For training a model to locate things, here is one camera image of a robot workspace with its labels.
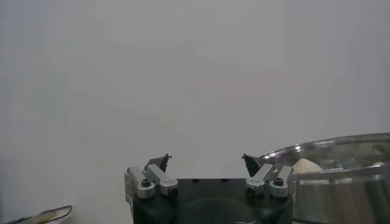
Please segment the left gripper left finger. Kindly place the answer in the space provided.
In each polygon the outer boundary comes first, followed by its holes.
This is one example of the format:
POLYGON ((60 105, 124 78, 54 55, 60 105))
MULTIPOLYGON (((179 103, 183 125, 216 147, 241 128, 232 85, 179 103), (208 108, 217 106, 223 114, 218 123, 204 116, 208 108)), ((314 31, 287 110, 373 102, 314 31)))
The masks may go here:
POLYGON ((124 173, 126 200, 132 200, 133 197, 151 199, 157 191, 163 196, 175 197, 179 191, 179 182, 165 173, 170 158, 172 156, 169 154, 152 158, 143 169, 128 167, 124 173))

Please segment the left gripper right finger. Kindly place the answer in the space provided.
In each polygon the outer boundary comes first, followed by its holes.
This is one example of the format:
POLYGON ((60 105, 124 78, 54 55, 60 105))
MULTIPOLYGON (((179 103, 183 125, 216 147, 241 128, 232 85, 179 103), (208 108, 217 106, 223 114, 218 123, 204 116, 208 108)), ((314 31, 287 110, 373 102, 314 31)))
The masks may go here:
POLYGON ((257 197, 269 192, 272 197, 286 198, 294 195, 294 175, 291 166, 276 168, 269 163, 260 164, 256 157, 244 154, 249 178, 246 178, 246 195, 257 197))

